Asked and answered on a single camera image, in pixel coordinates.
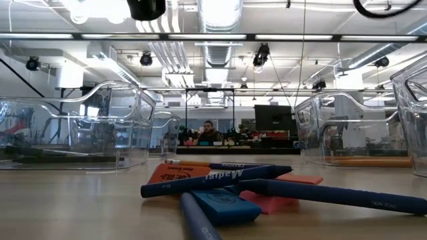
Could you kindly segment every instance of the transparent plastic container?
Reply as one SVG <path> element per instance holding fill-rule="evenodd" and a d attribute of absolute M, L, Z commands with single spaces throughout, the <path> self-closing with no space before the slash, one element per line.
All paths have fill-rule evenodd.
<path fill-rule="evenodd" d="M 142 89 L 105 81 L 70 92 L 76 98 L 0 98 L 0 169 L 123 169 L 148 160 L 155 103 Z"/>
<path fill-rule="evenodd" d="M 156 111 L 154 113 L 150 158 L 167 159 L 176 154 L 180 121 L 181 119 L 177 115 L 170 112 Z"/>
<path fill-rule="evenodd" d="M 302 159 L 323 165 L 410 167 L 397 107 L 366 106 L 359 103 L 363 93 L 352 95 L 320 93 L 295 108 Z"/>
<path fill-rule="evenodd" d="M 415 175 L 427 177 L 427 57 L 391 76 Z"/>

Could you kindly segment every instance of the table surface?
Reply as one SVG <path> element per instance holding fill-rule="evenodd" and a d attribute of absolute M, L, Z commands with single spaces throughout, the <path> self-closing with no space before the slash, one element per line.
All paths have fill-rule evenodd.
<path fill-rule="evenodd" d="M 291 165 L 322 185 L 427 198 L 427 178 L 410 169 L 338 168 L 286 155 L 178 155 L 190 161 Z M 142 199 L 160 161 L 115 172 L 0 171 L 1 239 L 189 239 L 176 197 Z M 218 227 L 223 239 L 424 239 L 427 218 L 300 201 L 255 222 Z"/>

